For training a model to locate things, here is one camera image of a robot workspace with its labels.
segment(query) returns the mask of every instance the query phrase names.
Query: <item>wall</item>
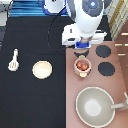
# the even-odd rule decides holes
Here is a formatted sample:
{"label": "wall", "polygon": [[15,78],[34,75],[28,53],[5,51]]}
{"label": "wall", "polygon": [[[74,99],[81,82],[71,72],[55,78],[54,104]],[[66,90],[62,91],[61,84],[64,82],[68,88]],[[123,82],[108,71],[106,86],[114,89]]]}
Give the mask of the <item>wall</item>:
{"label": "wall", "polygon": [[106,9],[112,39],[115,40],[128,19],[128,0],[112,0]]}
{"label": "wall", "polygon": [[125,22],[117,38],[115,39],[115,45],[120,60],[124,82],[128,92],[128,20]]}

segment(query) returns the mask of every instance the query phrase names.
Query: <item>blue object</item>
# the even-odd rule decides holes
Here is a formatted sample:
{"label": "blue object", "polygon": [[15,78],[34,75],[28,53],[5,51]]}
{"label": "blue object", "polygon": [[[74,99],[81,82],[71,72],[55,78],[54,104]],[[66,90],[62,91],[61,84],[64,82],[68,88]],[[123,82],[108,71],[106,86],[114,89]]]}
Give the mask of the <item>blue object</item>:
{"label": "blue object", "polygon": [[[43,9],[43,12],[44,12],[46,15],[57,15],[57,13],[50,13],[47,9]],[[67,10],[64,9],[64,10],[61,12],[61,15],[66,14],[66,13],[67,13]]]}
{"label": "blue object", "polygon": [[77,48],[87,48],[87,47],[89,47],[89,42],[87,42],[87,43],[76,42],[76,47]]}

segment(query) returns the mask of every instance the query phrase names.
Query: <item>cable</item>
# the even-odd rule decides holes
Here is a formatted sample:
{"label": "cable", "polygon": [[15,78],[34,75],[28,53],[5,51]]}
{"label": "cable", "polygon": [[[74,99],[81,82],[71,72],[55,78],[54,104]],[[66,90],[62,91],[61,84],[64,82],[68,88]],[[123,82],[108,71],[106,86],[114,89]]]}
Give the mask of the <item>cable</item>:
{"label": "cable", "polygon": [[64,7],[64,8],[55,16],[55,18],[53,19],[53,21],[52,21],[52,23],[50,24],[49,29],[48,29],[47,42],[48,42],[48,47],[49,47],[49,49],[50,49],[52,52],[59,52],[59,51],[62,51],[62,50],[65,50],[66,48],[68,48],[68,47],[65,47],[65,48],[62,48],[62,49],[59,49],[59,50],[52,50],[51,47],[50,47],[50,44],[49,44],[49,35],[50,35],[51,27],[52,27],[54,21],[56,20],[56,18],[62,13],[62,11],[63,11],[64,9],[66,9],[66,7]]}
{"label": "cable", "polygon": [[13,2],[13,0],[12,0],[12,1],[9,3],[9,5],[8,5],[8,9],[7,9],[7,19],[8,19],[8,17],[9,17],[8,11],[11,10],[11,9],[9,9],[9,7],[10,7],[10,5],[11,5],[12,2]]}

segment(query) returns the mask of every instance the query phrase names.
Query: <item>white bowl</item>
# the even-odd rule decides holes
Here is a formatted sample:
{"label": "white bowl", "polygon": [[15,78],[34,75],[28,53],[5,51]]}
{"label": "white bowl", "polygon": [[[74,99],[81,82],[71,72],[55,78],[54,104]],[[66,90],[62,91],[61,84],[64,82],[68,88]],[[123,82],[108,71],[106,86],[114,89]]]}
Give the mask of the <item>white bowl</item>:
{"label": "white bowl", "polygon": [[88,87],[83,89],[76,98],[76,111],[80,119],[91,127],[105,127],[115,116],[112,97],[103,89]]}
{"label": "white bowl", "polygon": [[52,73],[52,66],[47,61],[39,61],[33,66],[33,74],[39,79],[45,79]]}

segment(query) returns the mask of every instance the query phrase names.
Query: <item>mat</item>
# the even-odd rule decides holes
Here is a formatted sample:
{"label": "mat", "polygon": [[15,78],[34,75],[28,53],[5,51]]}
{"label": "mat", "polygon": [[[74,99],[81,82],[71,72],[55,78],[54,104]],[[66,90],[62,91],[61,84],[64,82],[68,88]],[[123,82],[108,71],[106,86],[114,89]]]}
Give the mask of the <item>mat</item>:
{"label": "mat", "polygon": [[112,76],[115,73],[115,68],[110,62],[100,63],[98,70],[103,76]]}
{"label": "mat", "polygon": [[[0,128],[66,128],[65,50],[52,53],[47,46],[50,18],[21,18],[22,23],[18,19],[8,21],[0,51]],[[56,23],[51,30],[53,49],[63,47],[64,22],[59,28]],[[19,50],[19,69],[11,72],[8,64],[15,48]],[[53,72],[39,80],[32,74],[32,67],[43,60],[52,64]]]}
{"label": "mat", "polygon": [[106,45],[99,45],[96,48],[96,54],[99,57],[106,58],[111,55],[111,49]]}

